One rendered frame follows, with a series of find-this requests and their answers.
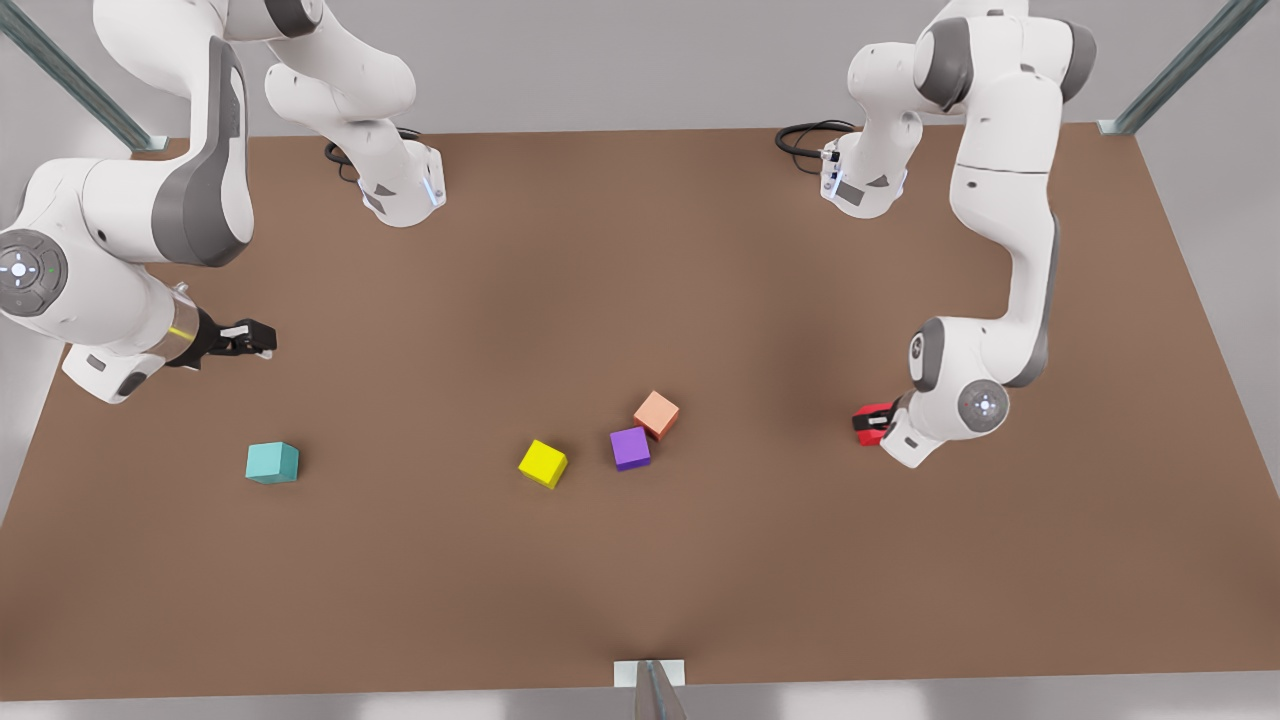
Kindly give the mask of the silver frame post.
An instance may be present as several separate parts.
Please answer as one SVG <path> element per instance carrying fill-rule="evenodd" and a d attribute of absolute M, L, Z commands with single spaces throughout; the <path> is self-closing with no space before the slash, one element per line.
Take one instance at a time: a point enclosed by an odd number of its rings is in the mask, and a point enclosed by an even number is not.
<path fill-rule="evenodd" d="M 1135 135 L 1270 3 L 1271 0 L 1228 0 L 1117 118 L 1097 122 L 1100 133 Z"/>
<path fill-rule="evenodd" d="M 632 688 L 634 720 L 687 720 L 676 692 L 686 684 L 684 659 L 613 662 L 614 688 Z"/>
<path fill-rule="evenodd" d="M 0 32 L 132 152 L 160 152 L 166 149 L 166 136 L 146 132 L 14 0 L 0 0 Z"/>

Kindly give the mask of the salmon wooden cube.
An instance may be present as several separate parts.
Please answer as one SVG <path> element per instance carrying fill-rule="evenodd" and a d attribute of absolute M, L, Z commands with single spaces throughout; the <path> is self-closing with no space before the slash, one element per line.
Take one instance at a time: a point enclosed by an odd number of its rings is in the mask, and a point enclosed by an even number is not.
<path fill-rule="evenodd" d="M 634 425 L 641 427 L 655 441 L 662 441 L 678 419 L 678 406 L 652 391 L 634 414 Z"/>

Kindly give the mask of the yellow wooden cube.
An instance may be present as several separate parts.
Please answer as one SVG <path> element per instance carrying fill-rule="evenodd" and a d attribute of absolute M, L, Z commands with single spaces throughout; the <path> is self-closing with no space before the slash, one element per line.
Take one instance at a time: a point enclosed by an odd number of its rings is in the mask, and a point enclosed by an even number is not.
<path fill-rule="evenodd" d="M 531 442 L 518 464 L 520 473 L 548 489 L 554 489 L 567 468 L 567 456 L 539 439 Z"/>

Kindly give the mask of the teal wooden cube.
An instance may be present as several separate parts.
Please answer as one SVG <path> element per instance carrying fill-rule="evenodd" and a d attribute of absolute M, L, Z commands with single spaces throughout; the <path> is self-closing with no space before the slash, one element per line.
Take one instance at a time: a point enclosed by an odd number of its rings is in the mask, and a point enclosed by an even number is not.
<path fill-rule="evenodd" d="M 300 451 L 285 442 L 251 445 L 247 451 L 244 477 L 260 484 L 296 482 L 300 474 Z"/>

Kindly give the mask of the purple wooden cube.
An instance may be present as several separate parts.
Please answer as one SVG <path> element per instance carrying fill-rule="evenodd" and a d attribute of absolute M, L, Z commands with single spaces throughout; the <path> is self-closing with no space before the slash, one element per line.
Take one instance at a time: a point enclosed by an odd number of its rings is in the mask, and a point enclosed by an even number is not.
<path fill-rule="evenodd" d="M 643 468 L 652 462 L 646 430 L 643 427 L 613 432 L 609 439 L 614 468 L 618 471 Z"/>

